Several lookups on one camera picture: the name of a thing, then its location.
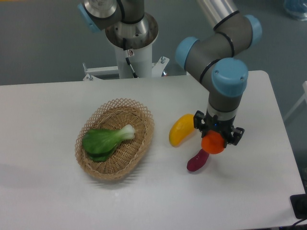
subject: bok choy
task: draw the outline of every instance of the bok choy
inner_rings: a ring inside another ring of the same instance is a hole
[[[122,141],[133,139],[134,134],[131,125],[119,130],[90,129],[84,135],[82,145],[93,161],[106,161]]]

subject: screw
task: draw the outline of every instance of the screw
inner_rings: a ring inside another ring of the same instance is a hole
[[[164,61],[165,61],[165,57],[162,56],[162,57],[161,57],[161,64],[164,64]]]

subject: cable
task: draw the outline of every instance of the cable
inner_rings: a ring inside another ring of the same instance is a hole
[[[304,219],[300,219],[298,222],[295,222],[290,228],[289,230],[294,230],[294,227],[299,224],[300,222],[303,222],[304,220],[307,220],[307,218],[304,218]]]
[[[123,49],[124,49],[124,50],[127,50],[127,48],[126,48],[126,42],[127,42],[126,38],[123,38]],[[136,73],[135,73],[135,71],[134,71],[134,68],[133,68],[132,65],[131,65],[131,62],[130,62],[130,60],[129,60],[129,56],[126,57],[126,62],[127,62],[127,64],[130,66],[130,69],[131,69],[131,72],[132,72],[132,74],[133,74],[133,77],[134,77],[134,78],[139,78],[138,75],[136,75]]]

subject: gray floor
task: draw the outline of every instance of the gray floor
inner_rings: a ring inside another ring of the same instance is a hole
[[[77,11],[80,0],[0,2],[0,85],[81,81],[87,67],[115,66],[105,34],[92,34]],[[307,22],[289,17],[282,0],[236,0],[243,14],[262,23],[261,42],[241,53],[249,70],[264,70],[271,79],[282,115],[303,94],[307,81]],[[159,24],[153,61],[171,59],[167,71],[182,74],[174,60],[177,45],[187,36],[213,34],[195,0],[145,0]],[[303,106],[286,123],[300,169],[307,168],[307,109]]]

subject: yellow toy pepper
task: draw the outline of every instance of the yellow toy pepper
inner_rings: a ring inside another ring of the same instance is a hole
[[[172,146],[177,147],[185,137],[195,130],[193,118],[193,114],[185,114],[176,121],[168,136],[169,143]]]

